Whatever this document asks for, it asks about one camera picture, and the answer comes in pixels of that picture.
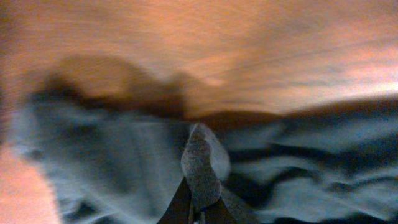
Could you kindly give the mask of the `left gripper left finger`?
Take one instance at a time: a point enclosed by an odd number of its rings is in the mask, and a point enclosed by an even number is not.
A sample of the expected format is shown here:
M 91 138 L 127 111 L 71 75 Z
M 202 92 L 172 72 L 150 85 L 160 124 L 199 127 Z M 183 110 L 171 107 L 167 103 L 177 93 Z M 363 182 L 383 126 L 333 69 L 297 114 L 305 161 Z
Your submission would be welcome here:
M 192 194 L 183 178 L 171 203 L 157 224 L 193 224 Z

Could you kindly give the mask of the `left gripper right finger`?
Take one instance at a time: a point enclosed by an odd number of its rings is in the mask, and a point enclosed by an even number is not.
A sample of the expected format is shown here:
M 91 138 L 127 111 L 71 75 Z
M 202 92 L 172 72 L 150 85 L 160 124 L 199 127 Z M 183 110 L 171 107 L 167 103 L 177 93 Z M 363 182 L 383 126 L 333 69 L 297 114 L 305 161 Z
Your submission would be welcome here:
M 222 198 L 201 211 L 201 222 L 204 224 L 237 224 L 237 220 L 229 212 Z

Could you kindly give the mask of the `dark green t-shirt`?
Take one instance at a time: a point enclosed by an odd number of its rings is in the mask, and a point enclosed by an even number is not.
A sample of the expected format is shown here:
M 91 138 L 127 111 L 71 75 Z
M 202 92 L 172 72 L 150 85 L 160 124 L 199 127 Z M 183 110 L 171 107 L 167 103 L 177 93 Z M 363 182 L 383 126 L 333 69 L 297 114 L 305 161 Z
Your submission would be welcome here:
M 183 178 L 193 223 L 220 198 L 237 223 L 397 222 L 395 99 L 233 123 L 85 108 L 50 91 L 15 111 L 10 137 L 65 223 L 157 223 Z

